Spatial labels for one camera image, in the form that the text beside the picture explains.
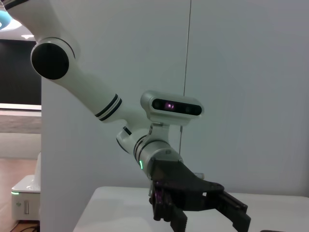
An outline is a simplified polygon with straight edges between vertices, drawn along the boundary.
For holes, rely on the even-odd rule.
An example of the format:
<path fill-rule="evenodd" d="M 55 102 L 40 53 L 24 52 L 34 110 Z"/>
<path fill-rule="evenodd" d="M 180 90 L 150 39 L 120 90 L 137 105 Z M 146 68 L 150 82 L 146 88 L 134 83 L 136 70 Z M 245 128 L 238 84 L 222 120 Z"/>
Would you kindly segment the white floor unit green light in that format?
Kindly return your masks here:
<path fill-rule="evenodd" d="M 41 154 L 38 155 L 35 173 L 26 175 L 11 190 L 12 219 L 39 221 L 41 208 Z"/>

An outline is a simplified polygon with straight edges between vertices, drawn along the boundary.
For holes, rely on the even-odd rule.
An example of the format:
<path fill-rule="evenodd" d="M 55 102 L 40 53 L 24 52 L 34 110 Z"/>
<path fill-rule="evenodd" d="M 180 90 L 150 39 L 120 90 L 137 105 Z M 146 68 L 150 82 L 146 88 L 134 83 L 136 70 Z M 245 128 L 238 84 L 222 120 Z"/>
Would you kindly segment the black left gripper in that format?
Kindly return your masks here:
<path fill-rule="evenodd" d="M 173 232 L 185 232 L 187 216 L 183 211 L 208 209 L 228 218 L 236 231 L 249 230 L 248 206 L 225 192 L 222 185 L 197 177 L 182 162 L 156 159 L 150 175 L 153 218 L 169 222 Z"/>

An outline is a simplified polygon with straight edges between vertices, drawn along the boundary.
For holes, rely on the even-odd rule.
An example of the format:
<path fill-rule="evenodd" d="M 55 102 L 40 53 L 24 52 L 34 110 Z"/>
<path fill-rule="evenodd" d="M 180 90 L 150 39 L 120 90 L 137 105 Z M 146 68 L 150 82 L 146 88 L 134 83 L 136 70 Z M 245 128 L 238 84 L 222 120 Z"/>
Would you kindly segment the round teal ceiling lamp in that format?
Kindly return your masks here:
<path fill-rule="evenodd" d="M 22 24 L 13 19 L 6 11 L 0 10 L 0 31 L 10 31 L 21 26 Z"/>

